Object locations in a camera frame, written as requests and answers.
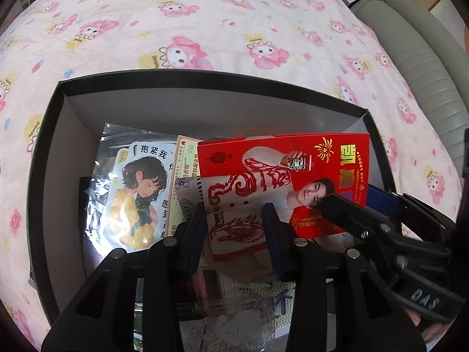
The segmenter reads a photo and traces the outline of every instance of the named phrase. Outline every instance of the gold chinese character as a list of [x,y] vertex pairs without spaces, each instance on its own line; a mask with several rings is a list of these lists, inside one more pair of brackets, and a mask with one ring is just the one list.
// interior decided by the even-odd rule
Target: gold chinese character
[[341,145],[341,165],[355,164],[355,144]]
[[355,169],[341,169],[339,178],[339,189],[350,188],[355,179]]

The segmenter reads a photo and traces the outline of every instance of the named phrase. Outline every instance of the bed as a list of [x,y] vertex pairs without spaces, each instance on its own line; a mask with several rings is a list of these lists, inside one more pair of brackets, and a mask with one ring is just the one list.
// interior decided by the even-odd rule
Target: bed
[[[341,0],[37,0],[24,11],[0,37],[0,297],[25,337],[39,348],[50,327],[28,283],[26,197],[32,151],[61,79],[143,68],[214,70],[357,104],[377,124],[396,191],[455,219],[462,162],[445,145],[460,142],[440,139],[448,115],[431,115],[438,97],[422,110],[424,92],[402,76],[405,48],[391,46],[388,30],[379,30],[383,23],[365,14],[370,1],[354,8],[369,26]],[[454,89],[463,95],[459,84]],[[462,121],[451,131],[463,131],[467,109],[460,96],[452,99]]]

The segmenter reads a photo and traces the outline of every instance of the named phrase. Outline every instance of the gold firework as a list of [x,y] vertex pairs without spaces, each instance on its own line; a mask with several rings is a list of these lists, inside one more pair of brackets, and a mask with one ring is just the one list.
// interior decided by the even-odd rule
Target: gold firework
[[334,154],[334,151],[332,151],[332,139],[326,140],[323,137],[324,143],[315,145],[314,148],[317,148],[319,150],[318,156],[321,160],[326,159],[326,162],[329,162],[329,158],[331,155]]

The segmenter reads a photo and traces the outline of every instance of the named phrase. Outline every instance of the box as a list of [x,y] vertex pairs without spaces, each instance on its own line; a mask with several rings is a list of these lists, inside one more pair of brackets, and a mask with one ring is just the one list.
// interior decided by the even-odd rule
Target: box
[[31,265],[52,323],[85,281],[80,177],[91,176],[105,123],[202,140],[368,132],[371,184],[395,191],[369,112],[301,87],[244,75],[135,70],[59,82],[34,149],[28,191]]

